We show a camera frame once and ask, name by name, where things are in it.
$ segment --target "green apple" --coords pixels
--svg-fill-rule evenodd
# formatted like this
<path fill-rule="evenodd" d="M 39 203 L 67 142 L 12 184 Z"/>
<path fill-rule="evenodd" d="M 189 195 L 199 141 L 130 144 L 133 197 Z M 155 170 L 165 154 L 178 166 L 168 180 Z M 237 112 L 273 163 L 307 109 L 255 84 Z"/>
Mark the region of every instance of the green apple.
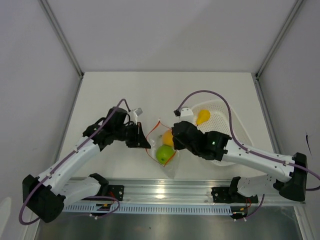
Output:
<path fill-rule="evenodd" d="M 156 150 L 155 157 L 160 164 L 164 165 L 173 154 L 175 154 L 175 150 L 171 146 L 162 145 Z"/>

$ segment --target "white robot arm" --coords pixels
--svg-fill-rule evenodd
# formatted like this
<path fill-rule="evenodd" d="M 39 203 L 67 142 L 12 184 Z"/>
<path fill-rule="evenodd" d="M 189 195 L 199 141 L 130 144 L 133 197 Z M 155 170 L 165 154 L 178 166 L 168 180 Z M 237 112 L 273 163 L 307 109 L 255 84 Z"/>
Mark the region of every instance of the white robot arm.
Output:
<path fill-rule="evenodd" d="M 307 173 L 293 166 L 307 167 L 304 154 L 280 155 L 245 145 L 221 132 L 202 133 L 192 124 L 193 119 L 189 108 L 181 111 L 180 122 L 172 128 L 175 149 L 187 149 L 209 161 L 241 164 L 266 173 L 250 178 L 234 177 L 230 187 L 213 187 L 211 194 L 215 203 L 244 203 L 254 195 L 274 193 L 293 201 L 305 200 Z"/>
<path fill-rule="evenodd" d="M 42 184 L 31 194 L 31 198 L 26 201 L 26 206 L 44 222 L 49 223 L 61 213 L 64 206 L 90 196 L 108 196 L 109 182 L 97 173 L 76 183 L 67 184 L 67 181 L 88 160 L 99 154 L 107 145 L 112 144 L 114 140 L 125 142 L 128 148 L 151 148 L 144 136 L 141 123 L 138 122 L 138 116 L 141 113 L 141 108 L 131 110 L 129 113 L 122 108 L 110 109 L 107 115 L 107 117 L 110 116 L 108 122 L 103 124 L 106 120 L 103 117 L 90 125 L 74 146 L 74 154 L 71 154 L 67 161 L 64 159 L 57 161 L 37 177 L 28 175 L 22 182 L 24 202 L 30 197 L 31 192 L 40 183 Z M 89 139 L 96 131 L 98 132 L 94 137 Z"/>

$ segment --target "floor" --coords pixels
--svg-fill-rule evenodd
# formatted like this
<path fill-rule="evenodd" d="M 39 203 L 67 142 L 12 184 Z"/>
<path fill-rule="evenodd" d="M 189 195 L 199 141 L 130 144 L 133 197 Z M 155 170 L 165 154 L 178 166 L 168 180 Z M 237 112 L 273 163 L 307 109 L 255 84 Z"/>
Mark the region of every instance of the floor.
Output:
<path fill-rule="evenodd" d="M 93 220 L 62 213 L 40 224 L 36 240 L 302 240 L 293 207 L 266 206 L 249 218 L 229 216 L 114 214 Z"/>

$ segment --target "white wall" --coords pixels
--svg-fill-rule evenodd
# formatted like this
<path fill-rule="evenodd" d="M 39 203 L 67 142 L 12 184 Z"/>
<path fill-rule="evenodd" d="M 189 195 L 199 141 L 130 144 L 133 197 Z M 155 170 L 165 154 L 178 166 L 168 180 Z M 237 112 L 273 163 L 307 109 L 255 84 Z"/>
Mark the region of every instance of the white wall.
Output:
<path fill-rule="evenodd" d="M 22 180 L 53 162 L 79 80 L 36 0 L 1 1 L 0 34 L 0 202 L 12 198 L 1 240 L 18 240 Z"/>
<path fill-rule="evenodd" d="M 320 173 L 320 1 L 308 0 L 262 74 L 262 90 L 281 149 L 305 153 L 308 167 Z M 309 136 L 309 152 L 306 134 Z M 308 175 L 308 187 L 320 182 Z M 319 225 L 320 191 L 307 193 L 314 224 Z"/>
<path fill-rule="evenodd" d="M 84 71 L 257 72 L 296 0 L 49 0 Z"/>

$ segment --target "clear plastic bag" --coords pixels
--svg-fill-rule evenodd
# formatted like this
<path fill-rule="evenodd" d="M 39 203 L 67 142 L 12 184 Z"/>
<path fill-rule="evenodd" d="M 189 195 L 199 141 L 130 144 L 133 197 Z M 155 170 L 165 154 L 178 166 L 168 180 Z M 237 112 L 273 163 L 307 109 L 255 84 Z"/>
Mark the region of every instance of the clear plastic bag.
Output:
<path fill-rule="evenodd" d="M 151 149 L 146 153 L 159 164 L 169 178 L 174 178 L 179 165 L 179 151 L 174 150 L 171 128 L 160 120 L 146 136 Z"/>

